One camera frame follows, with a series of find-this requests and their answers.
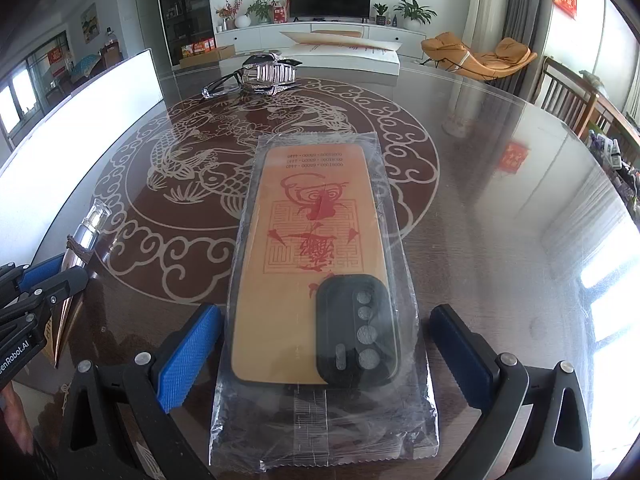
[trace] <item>round table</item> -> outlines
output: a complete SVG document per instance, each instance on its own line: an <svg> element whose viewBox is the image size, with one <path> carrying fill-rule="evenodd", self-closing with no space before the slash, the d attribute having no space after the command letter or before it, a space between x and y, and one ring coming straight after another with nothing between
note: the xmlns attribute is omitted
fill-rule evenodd
<svg viewBox="0 0 640 480"><path fill-rule="evenodd" d="M80 360L119 364L153 351L197 304L225 303L259 134L375 131L421 317L449 303L497 352L538 367L571 361L590 419L594 478L611 472L639 431L638 380L626 370L638 350L640 235L580 140L510 94L417 64L397 78L301 68L301 86L274 97L199 100L204 84L238 65L162 80L166 108L134 125L86 177L96 181L86 207L100 197L113 215L89 264L85 305L58 369L39 355L17 376L46 394L25 401L43 446L57 444ZM434 478L479 413L430 340L427 352L436 457L268 475ZM204 462L219 355L172 412ZM527 415L523 408L493 477L505 471Z"/></svg>

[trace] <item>circular table decoration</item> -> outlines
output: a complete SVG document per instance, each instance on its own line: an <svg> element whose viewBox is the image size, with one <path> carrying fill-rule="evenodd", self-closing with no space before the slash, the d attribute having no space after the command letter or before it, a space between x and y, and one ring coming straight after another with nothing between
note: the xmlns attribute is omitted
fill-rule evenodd
<svg viewBox="0 0 640 480"><path fill-rule="evenodd" d="M427 131L363 88L299 82L276 96L196 96L135 131L94 190L113 212L97 244L108 272L162 300L225 303L257 138L268 133L377 132L401 234L408 234L438 185Z"/></svg>

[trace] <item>white plant pot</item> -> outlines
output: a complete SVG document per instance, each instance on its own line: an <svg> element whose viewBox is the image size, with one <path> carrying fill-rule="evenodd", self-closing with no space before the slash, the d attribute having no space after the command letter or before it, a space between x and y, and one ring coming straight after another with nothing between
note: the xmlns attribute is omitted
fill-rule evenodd
<svg viewBox="0 0 640 480"><path fill-rule="evenodd" d="M251 18L249 18L246 14L241 14L236 18L236 27L237 28L245 28L251 25Z"/></svg>
<svg viewBox="0 0 640 480"><path fill-rule="evenodd" d="M422 23L418 20L404 20L404 28L406 28L407 30L418 32L421 27Z"/></svg>

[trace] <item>black cabinet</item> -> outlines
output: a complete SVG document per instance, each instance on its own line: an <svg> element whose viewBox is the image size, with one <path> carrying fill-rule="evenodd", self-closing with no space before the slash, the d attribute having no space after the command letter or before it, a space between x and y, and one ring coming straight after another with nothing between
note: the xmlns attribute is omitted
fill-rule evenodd
<svg viewBox="0 0 640 480"><path fill-rule="evenodd" d="M174 66L180 64L182 46L213 37L209 0L160 0L160 11Z"/></svg>

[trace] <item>gray curtain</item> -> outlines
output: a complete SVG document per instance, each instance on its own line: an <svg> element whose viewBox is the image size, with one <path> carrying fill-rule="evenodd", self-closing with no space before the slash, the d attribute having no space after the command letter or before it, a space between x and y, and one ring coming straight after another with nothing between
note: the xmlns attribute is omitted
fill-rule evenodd
<svg viewBox="0 0 640 480"><path fill-rule="evenodd" d="M545 7L544 3L543 0L509 0L502 36L513 38L534 50L537 34L540 32L546 37L548 29L550 16L546 16L546 12L541 12ZM493 81L492 86L511 94L519 94L527 70L530 70L530 66L511 76Z"/></svg>

